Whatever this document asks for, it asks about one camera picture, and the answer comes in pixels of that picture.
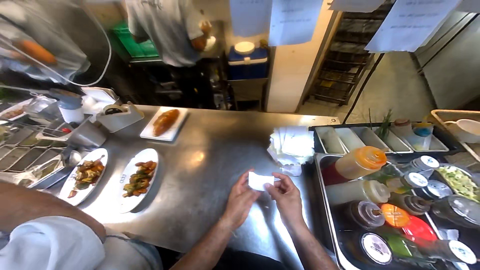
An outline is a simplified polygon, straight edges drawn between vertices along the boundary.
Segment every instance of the stack of order tickets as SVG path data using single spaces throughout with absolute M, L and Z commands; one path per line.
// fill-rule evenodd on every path
M 313 131 L 306 126 L 275 128 L 267 151 L 281 165 L 284 174 L 299 176 L 301 165 L 313 160 Z

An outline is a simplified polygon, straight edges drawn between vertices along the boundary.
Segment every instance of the stainless steel counter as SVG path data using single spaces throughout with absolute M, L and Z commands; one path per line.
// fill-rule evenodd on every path
M 79 207 L 107 227 L 180 252 L 187 252 L 218 220 L 240 174 L 252 167 L 263 175 L 280 172 L 266 151 L 274 127 L 339 123 L 337 117 L 189 109 L 178 137 L 167 143 L 139 137 L 158 107 L 138 107 L 145 118 L 109 135 L 102 146 L 109 154 L 104 177 Z M 120 174 L 137 152 L 148 147 L 160 154 L 156 179 L 134 212 L 120 214 Z M 293 181 L 312 228 L 315 211 L 308 194 L 312 177 L 304 172 Z M 266 194 L 253 205 L 229 246 L 302 269 L 275 202 Z

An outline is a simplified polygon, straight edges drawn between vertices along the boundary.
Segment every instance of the green crate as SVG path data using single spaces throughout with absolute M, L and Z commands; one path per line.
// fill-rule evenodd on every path
M 149 57 L 158 56 L 158 52 L 155 49 L 151 40 L 144 41 L 142 43 L 136 43 L 128 30 L 128 25 L 125 21 L 116 25 L 113 28 L 113 32 L 119 37 L 122 44 L 127 49 L 128 53 L 132 57 Z

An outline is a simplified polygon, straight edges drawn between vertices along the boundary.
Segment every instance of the hanging paper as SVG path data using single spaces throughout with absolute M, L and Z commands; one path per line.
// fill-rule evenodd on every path
M 397 0 L 365 50 L 415 51 L 461 0 Z
M 269 45 L 310 41 L 321 8 L 322 0 L 273 0 Z
M 456 10 L 463 11 L 463 12 L 480 13 L 480 1 L 479 0 L 463 0 L 458 5 Z
M 233 34 L 251 37 L 268 31 L 272 0 L 230 0 Z
M 334 0 L 329 10 L 347 12 L 372 12 L 385 0 Z

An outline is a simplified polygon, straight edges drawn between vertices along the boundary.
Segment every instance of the blue cooler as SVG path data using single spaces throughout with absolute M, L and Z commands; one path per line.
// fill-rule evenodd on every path
M 233 46 L 228 54 L 230 78 L 232 80 L 259 79 L 267 77 L 267 49 L 256 48 L 251 54 L 236 53 Z

